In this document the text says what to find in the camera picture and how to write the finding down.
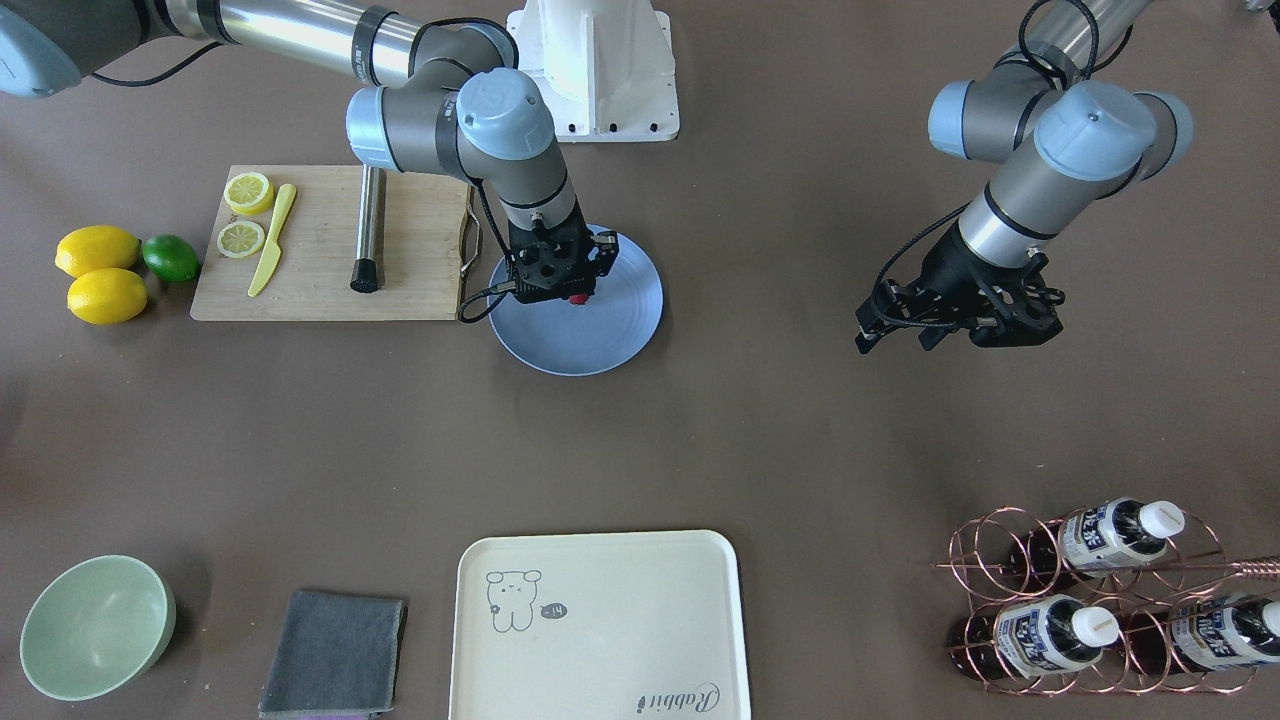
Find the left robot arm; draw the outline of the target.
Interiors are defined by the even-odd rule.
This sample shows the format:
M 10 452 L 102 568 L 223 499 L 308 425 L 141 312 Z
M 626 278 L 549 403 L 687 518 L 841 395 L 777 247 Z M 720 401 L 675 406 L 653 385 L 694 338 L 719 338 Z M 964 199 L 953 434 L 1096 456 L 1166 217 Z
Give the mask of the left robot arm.
M 1048 1 L 1028 13 L 1018 41 L 979 81 L 936 96 L 931 142 L 998 169 L 942 231 L 905 284 L 878 274 L 858 309 L 856 345 L 915 328 L 923 348 L 965 331 L 979 347 L 1037 346 L 1062 329 L 1062 291 L 1046 284 L 1046 245 L 1094 200 L 1178 161 L 1194 136 L 1170 94 L 1098 81 L 1124 47 L 1143 1 Z

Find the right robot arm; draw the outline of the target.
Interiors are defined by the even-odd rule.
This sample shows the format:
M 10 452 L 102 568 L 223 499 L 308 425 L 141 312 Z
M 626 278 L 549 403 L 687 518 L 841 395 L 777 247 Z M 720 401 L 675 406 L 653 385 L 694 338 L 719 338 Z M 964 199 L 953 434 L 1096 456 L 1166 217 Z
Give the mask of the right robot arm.
M 165 37 L 256 47 L 348 76 L 346 132 L 369 167 L 485 183 L 524 302 L 591 293 L 617 242 L 590 231 L 556 122 L 495 22 L 424 22 L 356 1 L 5 1 L 3 91 L 47 97 Z

